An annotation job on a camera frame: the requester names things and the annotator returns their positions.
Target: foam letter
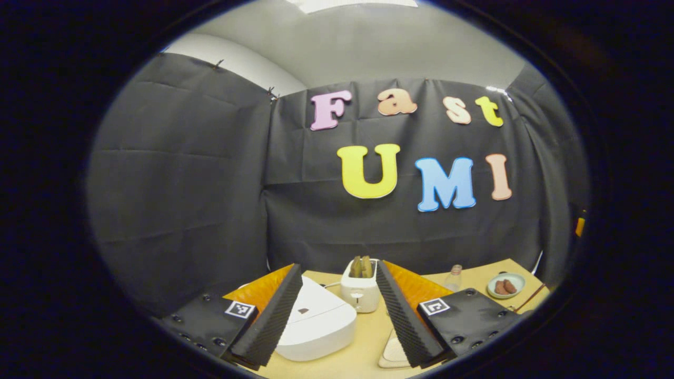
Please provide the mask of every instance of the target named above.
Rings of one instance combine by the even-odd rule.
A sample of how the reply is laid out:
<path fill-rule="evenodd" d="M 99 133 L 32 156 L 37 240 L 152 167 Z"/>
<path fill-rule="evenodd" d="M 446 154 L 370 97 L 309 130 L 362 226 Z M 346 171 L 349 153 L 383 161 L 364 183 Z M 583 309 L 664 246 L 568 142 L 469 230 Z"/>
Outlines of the foam letter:
<path fill-rule="evenodd" d="M 415 162 L 415 166 L 421 170 L 423 182 L 423 198 L 418 206 L 420 212 L 433 212 L 439 208 L 439 204 L 435 201 L 436 192 L 445 209 L 450 207 L 454 194 L 456 194 L 454 208 L 470 208 L 475 205 L 470 179 L 471 159 L 455 159 L 450 176 L 445 174 L 435 158 L 419 159 Z"/>
<path fill-rule="evenodd" d="M 344 90 L 312 97 L 311 102 L 314 103 L 316 109 L 311 130 L 336 127 L 337 120 L 332 118 L 332 113 L 334 112 L 337 117 L 344 114 L 344 101 L 342 100 L 351 100 L 351 92 Z"/>
<path fill-rule="evenodd" d="M 491 173 L 494 176 L 494 192 L 491 198 L 494 200 L 510 199 L 512 190 L 508 188 L 508 177 L 506 177 L 507 158 L 503 154 L 491 154 L 485 157 L 485 160 L 491 166 Z"/>
<path fill-rule="evenodd" d="M 454 123 L 470 123 L 470 113 L 466 110 L 466 104 L 458 97 L 445 97 L 442 104 L 447 108 L 447 116 Z"/>
<path fill-rule="evenodd" d="M 417 105 L 412 102 L 410 94 L 400 88 L 391 88 L 377 95 L 379 99 L 379 113 L 385 116 L 397 115 L 399 113 L 413 113 Z"/>
<path fill-rule="evenodd" d="M 382 198 L 391 192 L 398 184 L 398 166 L 396 154 L 400 146 L 396 144 L 382 144 L 375 147 L 375 152 L 381 155 L 381 181 L 376 184 L 367 183 L 363 173 L 363 157 L 367 154 L 365 146 L 346 146 L 337 150 L 342 159 L 342 182 L 344 189 L 360 199 Z"/>
<path fill-rule="evenodd" d="M 485 119 L 487 119 L 488 123 L 499 127 L 503 125 L 503 119 L 496 115 L 496 110 L 499 108 L 496 103 L 492 103 L 488 97 L 482 96 L 475 100 L 475 104 L 482 107 L 482 113 L 485 115 Z"/>

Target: yellow letter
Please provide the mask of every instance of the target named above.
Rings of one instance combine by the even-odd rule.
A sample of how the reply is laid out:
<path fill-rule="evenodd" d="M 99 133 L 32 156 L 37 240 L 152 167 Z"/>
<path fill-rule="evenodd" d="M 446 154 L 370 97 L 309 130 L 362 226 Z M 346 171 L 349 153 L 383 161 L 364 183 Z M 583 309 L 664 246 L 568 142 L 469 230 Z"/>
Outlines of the yellow letter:
<path fill-rule="evenodd" d="M 381 181 L 372 184 L 365 181 L 363 173 L 363 157 L 367 154 L 365 146 L 346 146 L 337 150 L 337 155 L 342 159 L 344 189 L 360 199 L 382 198 L 393 192 L 398 184 L 396 154 L 399 151 L 400 146 L 396 144 L 375 147 L 375 152 L 381 155 Z"/>
<path fill-rule="evenodd" d="M 410 94 L 400 88 L 391 88 L 383 91 L 377 96 L 381 101 L 379 103 L 379 113 L 385 116 L 397 115 L 399 113 L 412 113 L 416 111 L 417 105 L 412 102 Z"/>
<path fill-rule="evenodd" d="M 494 126 L 503 125 L 503 119 L 496 115 L 496 110 L 499 108 L 496 103 L 492 103 L 488 97 L 482 96 L 479 99 L 475 100 L 475 104 L 478 104 L 482 107 L 482 113 L 485 115 L 487 122 Z"/>
<path fill-rule="evenodd" d="M 445 97 L 442 104 L 447 108 L 447 116 L 454 123 L 470 123 L 470 113 L 466 110 L 466 104 L 458 97 Z"/>
<path fill-rule="evenodd" d="M 491 198 L 494 200 L 510 199 L 512 190 L 508 188 L 508 177 L 506 177 L 506 156 L 503 154 L 491 154 L 485 157 L 485 160 L 491 166 L 491 174 L 494 177 L 494 191 Z"/>

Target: glass bottle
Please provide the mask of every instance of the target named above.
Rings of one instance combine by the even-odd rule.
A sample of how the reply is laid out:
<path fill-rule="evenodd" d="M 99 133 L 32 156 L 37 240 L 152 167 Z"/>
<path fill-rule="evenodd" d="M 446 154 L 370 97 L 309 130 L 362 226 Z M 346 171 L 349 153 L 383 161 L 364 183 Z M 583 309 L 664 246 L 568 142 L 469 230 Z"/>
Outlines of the glass bottle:
<path fill-rule="evenodd" d="M 461 267 L 460 264 L 455 264 L 454 267 L 452 267 L 452 271 L 449 273 L 447 276 L 447 279 L 445 279 L 445 283 L 443 283 L 443 287 L 446 289 L 449 289 L 452 292 L 459 292 L 459 288 L 461 288 Z"/>

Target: table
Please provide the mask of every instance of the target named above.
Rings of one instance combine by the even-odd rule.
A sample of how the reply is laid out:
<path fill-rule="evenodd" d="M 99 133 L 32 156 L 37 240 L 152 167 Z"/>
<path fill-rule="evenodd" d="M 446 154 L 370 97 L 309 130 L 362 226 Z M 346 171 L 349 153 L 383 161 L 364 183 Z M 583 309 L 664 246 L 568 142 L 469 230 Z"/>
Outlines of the table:
<path fill-rule="evenodd" d="M 511 259 L 487 264 L 475 268 L 467 268 L 462 271 L 460 289 L 474 288 L 487 295 L 487 283 L 501 271 L 514 272 L 526 279 L 526 286 L 517 296 L 509 299 L 493 299 L 503 307 L 520 307 L 542 285 L 542 282 L 525 268 Z M 325 272 L 305 271 L 307 278 L 316 283 L 330 284 L 340 281 L 341 274 L 328 274 Z M 423 275 L 438 284 L 447 277 L 448 273 Z M 340 296 L 340 287 L 328 287 L 337 296 Z M 547 287 L 539 291 L 518 313 L 535 309 L 544 300 L 550 291 Z M 358 314 L 356 317 L 356 336 L 354 341 L 347 347 L 325 357 L 313 361 L 295 362 L 289 361 L 276 352 L 269 360 L 266 367 L 261 367 L 255 373 L 269 379 L 299 379 L 299 378 L 325 378 L 325 379 L 403 379 L 420 374 L 438 366 L 440 363 L 425 368 L 381 368 L 377 365 L 384 347 L 388 342 L 393 324 L 386 314 L 384 299 L 379 300 L 379 307 L 369 314 Z"/>

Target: blue letter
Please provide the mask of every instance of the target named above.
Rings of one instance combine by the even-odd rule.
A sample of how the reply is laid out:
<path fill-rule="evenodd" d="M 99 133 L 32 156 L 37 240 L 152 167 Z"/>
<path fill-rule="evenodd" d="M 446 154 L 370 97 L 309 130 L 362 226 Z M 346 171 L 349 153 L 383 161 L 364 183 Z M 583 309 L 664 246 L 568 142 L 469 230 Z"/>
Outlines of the blue letter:
<path fill-rule="evenodd" d="M 423 198 L 419 203 L 420 212 L 433 212 L 440 207 L 435 201 L 436 192 L 445 209 L 450 207 L 454 193 L 456 193 L 454 208 L 470 208 L 475 205 L 470 180 L 472 159 L 457 158 L 454 160 L 450 176 L 445 174 L 435 158 L 419 159 L 415 162 L 415 166 L 421 170 L 423 182 Z"/>

